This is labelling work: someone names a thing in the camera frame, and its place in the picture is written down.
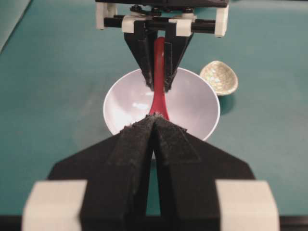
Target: white bowl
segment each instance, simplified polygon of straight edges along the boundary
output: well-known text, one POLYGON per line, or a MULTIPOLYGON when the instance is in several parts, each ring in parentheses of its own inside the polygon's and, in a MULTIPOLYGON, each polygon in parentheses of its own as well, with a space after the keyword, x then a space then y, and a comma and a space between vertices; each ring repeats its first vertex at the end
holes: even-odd
MULTIPOLYGON (((119 79, 108 91, 103 115, 113 135, 124 126, 143 119, 150 111, 153 92, 145 85, 141 70, 119 79)), ((206 140, 216 128, 220 106, 212 87, 197 74, 178 68, 172 89, 166 93, 169 118, 191 135, 206 140)))

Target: black foam padding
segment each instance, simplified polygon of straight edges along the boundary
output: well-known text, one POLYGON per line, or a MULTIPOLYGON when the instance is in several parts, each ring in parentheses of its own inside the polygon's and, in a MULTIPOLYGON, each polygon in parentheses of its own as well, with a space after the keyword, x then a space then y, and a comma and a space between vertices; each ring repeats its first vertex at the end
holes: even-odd
POLYGON ((244 161, 151 115, 58 162, 48 179, 88 181, 83 231, 144 230, 153 150, 161 219, 168 230, 217 227, 209 224, 220 219, 215 180, 255 178, 244 161))
POLYGON ((83 231, 127 230, 136 216, 145 216, 153 122, 149 116, 53 167, 49 180, 88 180, 83 231))
POLYGON ((157 119, 154 125, 161 214, 173 230, 204 230, 220 218, 216 179, 255 179, 244 161, 157 119))

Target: black metal rod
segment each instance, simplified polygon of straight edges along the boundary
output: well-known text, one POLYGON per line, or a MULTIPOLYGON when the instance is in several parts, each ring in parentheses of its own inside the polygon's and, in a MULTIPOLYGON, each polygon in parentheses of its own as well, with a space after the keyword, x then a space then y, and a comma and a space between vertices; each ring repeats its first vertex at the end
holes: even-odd
POLYGON ((109 3, 122 3, 132 5, 150 5, 158 7, 168 7, 181 9, 185 7, 227 7, 229 0, 191 0, 191 1, 179 1, 179 0, 95 0, 96 2, 109 2, 109 3))
MULTIPOLYGON (((22 216, 0 216, 0 230, 2 231, 20 231, 22 216)), ((159 216, 146 217, 139 219, 136 224, 142 227, 143 231, 161 231, 168 230, 168 224, 159 216)), ((211 230, 219 231, 219 219, 208 219, 211 230)), ((308 216, 280 216, 281 231, 307 231, 308 216)))
MULTIPOLYGON (((106 27, 122 27, 123 15, 116 15, 113 18, 105 18, 104 24, 106 27)), ((152 20, 147 20, 146 25, 149 30, 166 30, 166 25, 169 24, 170 18, 154 17, 152 20)), ((215 32, 215 20, 196 20, 192 23, 193 33, 208 33, 214 34, 215 32)))

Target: iridescent bowl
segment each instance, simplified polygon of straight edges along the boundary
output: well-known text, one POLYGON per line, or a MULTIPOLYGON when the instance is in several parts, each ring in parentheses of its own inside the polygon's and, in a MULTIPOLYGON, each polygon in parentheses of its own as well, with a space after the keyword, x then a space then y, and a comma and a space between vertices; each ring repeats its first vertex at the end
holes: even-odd
POLYGON ((234 93, 239 85, 235 72, 221 61, 212 61, 206 65, 200 77, 212 86, 218 96, 234 93))

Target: small bowl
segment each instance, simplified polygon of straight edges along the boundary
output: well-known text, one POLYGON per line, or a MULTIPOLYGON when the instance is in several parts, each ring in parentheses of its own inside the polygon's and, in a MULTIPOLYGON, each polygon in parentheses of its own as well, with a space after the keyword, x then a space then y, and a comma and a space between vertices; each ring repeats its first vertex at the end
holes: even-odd
MULTIPOLYGON (((150 111, 153 92, 145 85, 141 70, 119 79, 108 91, 103 115, 113 135, 124 126, 143 119, 150 111)), ((178 68, 172 89, 166 93, 170 121, 191 135, 206 140, 220 117, 218 97, 212 87, 197 74, 178 68)))
POLYGON ((221 61, 212 61, 206 65, 200 77, 212 86, 218 96, 234 93, 239 85, 235 72, 221 61))

